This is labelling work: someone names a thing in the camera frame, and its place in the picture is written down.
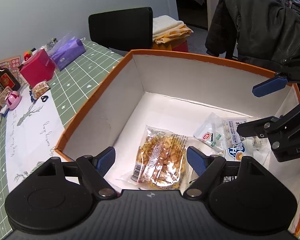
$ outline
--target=small snack packet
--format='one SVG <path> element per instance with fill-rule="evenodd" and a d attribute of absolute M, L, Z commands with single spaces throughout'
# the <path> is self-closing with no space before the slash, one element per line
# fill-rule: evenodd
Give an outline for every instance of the small snack packet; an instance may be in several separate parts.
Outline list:
<path fill-rule="evenodd" d="M 227 149 L 222 119 L 215 113 L 209 114 L 204 123 L 194 132 L 194 137 L 202 140 L 217 153 Z"/>
<path fill-rule="evenodd" d="M 258 136 L 245 138 L 240 136 L 237 132 L 237 127 L 239 124 L 250 122 L 253 120 L 255 120 L 255 118 L 235 118 L 235 119 L 223 120 L 226 142 L 228 147 L 231 148 L 233 145 L 243 143 L 246 140 L 251 141 L 252 148 L 253 148 L 253 155 L 249 155 L 249 156 L 254 157 L 261 165 L 263 165 L 271 150 L 268 139 L 259 138 Z"/>
<path fill-rule="evenodd" d="M 32 97 L 33 99 L 38 99 L 40 96 L 42 96 L 45 92 L 47 92 L 50 89 L 47 81 L 42 81 L 36 84 L 32 88 Z"/>
<path fill-rule="evenodd" d="M 240 162 L 243 156 L 253 157 L 252 140 L 247 139 L 237 143 L 224 151 L 227 161 Z"/>

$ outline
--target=doorway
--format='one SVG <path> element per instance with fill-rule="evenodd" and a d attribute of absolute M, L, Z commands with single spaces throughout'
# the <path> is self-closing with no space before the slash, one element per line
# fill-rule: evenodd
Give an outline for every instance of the doorway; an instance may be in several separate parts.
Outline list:
<path fill-rule="evenodd" d="M 179 20 L 208 30 L 207 0 L 176 0 Z"/>

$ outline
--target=dark jacket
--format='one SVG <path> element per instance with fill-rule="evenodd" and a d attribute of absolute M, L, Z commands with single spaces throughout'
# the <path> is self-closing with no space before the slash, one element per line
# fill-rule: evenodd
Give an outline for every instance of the dark jacket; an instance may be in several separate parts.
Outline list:
<path fill-rule="evenodd" d="M 300 55 L 300 16 L 274 0 L 219 0 L 206 39 L 207 52 L 227 52 L 238 42 L 238 60 L 273 71 Z"/>

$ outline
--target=black office chair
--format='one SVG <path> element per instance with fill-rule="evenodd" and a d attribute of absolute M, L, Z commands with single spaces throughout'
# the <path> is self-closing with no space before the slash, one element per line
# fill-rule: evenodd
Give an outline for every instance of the black office chair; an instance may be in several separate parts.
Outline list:
<path fill-rule="evenodd" d="M 152 23 L 151 7 L 92 14 L 89 16 L 90 38 L 117 50 L 150 49 Z"/>

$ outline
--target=pink box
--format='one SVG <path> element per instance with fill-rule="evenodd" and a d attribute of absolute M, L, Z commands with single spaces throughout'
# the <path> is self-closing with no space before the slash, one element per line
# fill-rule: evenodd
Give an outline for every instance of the pink box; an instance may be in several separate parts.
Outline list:
<path fill-rule="evenodd" d="M 41 81 L 51 80 L 55 67 L 56 63 L 41 49 L 26 61 L 20 72 L 30 86 L 34 87 Z"/>

